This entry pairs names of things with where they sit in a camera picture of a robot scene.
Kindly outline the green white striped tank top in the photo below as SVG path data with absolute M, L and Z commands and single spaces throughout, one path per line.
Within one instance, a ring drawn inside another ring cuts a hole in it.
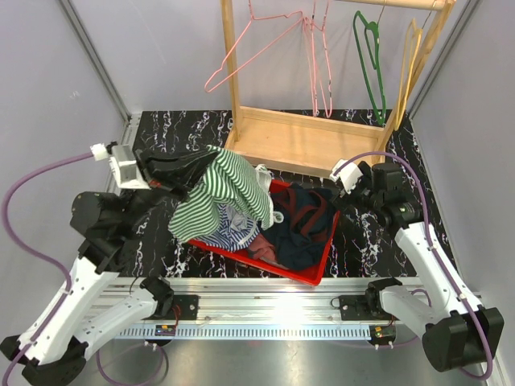
M 272 174 L 265 165 L 252 166 L 243 156 L 207 146 L 215 156 L 200 181 L 178 204 L 168 230 L 180 243 L 215 232 L 221 222 L 218 206 L 226 204 L 238 213 L 255 220 L 263 229 L 283 220 L 274 210 L 270 187 Z

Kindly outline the navy maroon tank top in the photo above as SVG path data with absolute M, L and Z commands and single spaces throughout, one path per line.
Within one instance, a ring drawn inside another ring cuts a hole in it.
M 299 271 L 318 265 L 330 240 L 336 207 L 326 188 L 307 189 L 291 184 L 271 195 L 283 221 L 262 232 L 274 247 L 277 263 Z

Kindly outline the blue white striped tank top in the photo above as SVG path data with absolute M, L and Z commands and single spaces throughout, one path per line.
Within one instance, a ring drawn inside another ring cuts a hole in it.
M 247 249 L 261 233 L 258 222 L 228 204 L 219 204 L 217 208 L 218 228 L 209 235 L 200 236 L 198 241 L 232 253 Z

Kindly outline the pink wire hanger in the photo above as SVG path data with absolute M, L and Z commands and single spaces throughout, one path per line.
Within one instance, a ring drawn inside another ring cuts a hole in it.
M 328 12 L 329 12 L 330 3 L 331 3 L 330 1 L 326 1 L 325 2 L 325 8 L 323 9 L 323 16 L 322 16 L 321 24 L 318 24 L 315 21 L 315 24 L 316 24 L 315 34 L 317 32 L 319 32 L 321 34 L 321 42 L 322 42 L 322 48 L 323 48 L 323 58 L 324 58 L 324 63 L 325 63 L 325 69 L 327 71 L 327 80 L 324 83 L 322 81 L 321 72 L 320 72 L 320 69 L 319 69 L 319 61 L 318 61 L 316 41 L 315 41 L 315 53 L 316 53 L 316 58 L 317 58 L 317 62 L 318 62 L 318 76 L 317 76 L 317 80 L 319 81 L 319 85 L 318 85 L 318 100 L 319 100 L 318 101 L 318 107 L 319 107 L 319 114 L 320 114 L 320 112 L 322 110 L 323 115 L 326 118 L 329 118 L 332 115 L 332 112 L 333 112 L 332 66 L 331 66 L 329 49 L 328 49 L 328 41 L 327 41 L 327 20 L 328 20 Z
M 255 10 L 253 1 L 244 1 L 244 4 L 249 17 L 242 30 L 237 33 L 233 1 L 220 1 L 225 56 L 220 62 L 220 67 L 207 78 L 204 84 L 206 93 L 211 93 L 222 84 L 235 79 L 239 71 L 301 25 L 304 20 L 304 12 L 298 7 L 290 12 L 263 13 Z M 265 43 L 265 39 L 272 36 L 271 32 L 266 32 L 264 38 L 258 38 L 258 32 L 265 30 L 265 26 L 258 26 L 259 23 L 277 23 L 279 20 L 284 20 L 287 25 L 284 31 L 276 31 L 276 36 L 268 43 Z
M 307 54 L 307 65 L 309 71 L 309 84 L 311 93 L 311 114 L 313 117 L 319 115 L 318 107 L 318 62 L 315 53 L 315 13 L 316 13 L 317 1 L 312 3 L 311 15 L 306 16 L 303 20 L 303 42 L 305 51 Z

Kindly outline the red tank top grey trim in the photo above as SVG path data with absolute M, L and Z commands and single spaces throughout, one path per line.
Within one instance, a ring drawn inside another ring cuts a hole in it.
M 272 265 L 278 264 L 274 246 L 262 234 L 258 234 L 250 243 L 247 253 L 254 260 L 261 260 Z

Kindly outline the green plastic hanger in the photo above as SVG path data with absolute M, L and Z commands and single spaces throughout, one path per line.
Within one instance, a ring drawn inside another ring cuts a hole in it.
M 386 100 L 380 62 L 380 34 L 375 21 L 369 21 L 358 10 L 352 20 L 358 58 L 369 101 L 379 126 L 385 124 Z

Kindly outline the yellow plastic hanger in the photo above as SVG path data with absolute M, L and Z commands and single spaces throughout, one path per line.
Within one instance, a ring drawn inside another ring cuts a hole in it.
M 414 63 L 422 40 L 422 28 L 417 26 L 413 18 L 406 30 L 402 57 L 401 80 L 398 89 L 398 100 L 395 105 L 393 129 L 398 130 L 406 111 L 408 93 L 414 72 Z

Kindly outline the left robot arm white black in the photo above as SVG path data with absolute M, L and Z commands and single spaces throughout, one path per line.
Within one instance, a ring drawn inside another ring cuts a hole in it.
M 116 142 L 96 144 L 89 157 L 107 160 L 118 193 L 85 191 L 72 203 L 71 227 L 84 239 L 64 283 L 22 334 L 3 339 L 2 354 L 21 364 L 31 385 L 67 385 L 88 360 L 118 333 L 145 318 L 179 316 L 169 282 L 148 277 L 107 311 L 87 312 L 129 261 L 129 243 L 142 219 L 166 199 L 184 201 L 197 186 L 216 150 L 157 154 Z

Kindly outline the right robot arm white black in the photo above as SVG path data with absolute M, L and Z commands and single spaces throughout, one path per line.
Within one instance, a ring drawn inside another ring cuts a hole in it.
M 342 186 L 340 198 L 376 215 L 413 265 L 427 300 L 417 299 L 396 278 L 371 281 L 365 312 L 403 322 L 422 341 L 438 372 L 485 363 L 488 378 L 505 321 L 497 308 L 487 308 L 468 288 L 444 252 L 428 221 L 425 203 L 408 198 L 405 168 L 395 163 L 358 164 L 339 160 L 330 178 Z

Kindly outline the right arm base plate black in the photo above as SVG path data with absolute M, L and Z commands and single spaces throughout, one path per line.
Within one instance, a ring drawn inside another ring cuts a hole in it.
M 338 311 L 342 321 L 383 320 L 372 312 L 364 295 L 340 295 L 331 299 L 330 306 Z

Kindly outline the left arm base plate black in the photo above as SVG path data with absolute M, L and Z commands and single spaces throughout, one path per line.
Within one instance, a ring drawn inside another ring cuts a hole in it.
M 160 316 L 163 320 L 194 321 L 199 311 L 200 297 L 198 295 L 180 294 L 164 303 Z

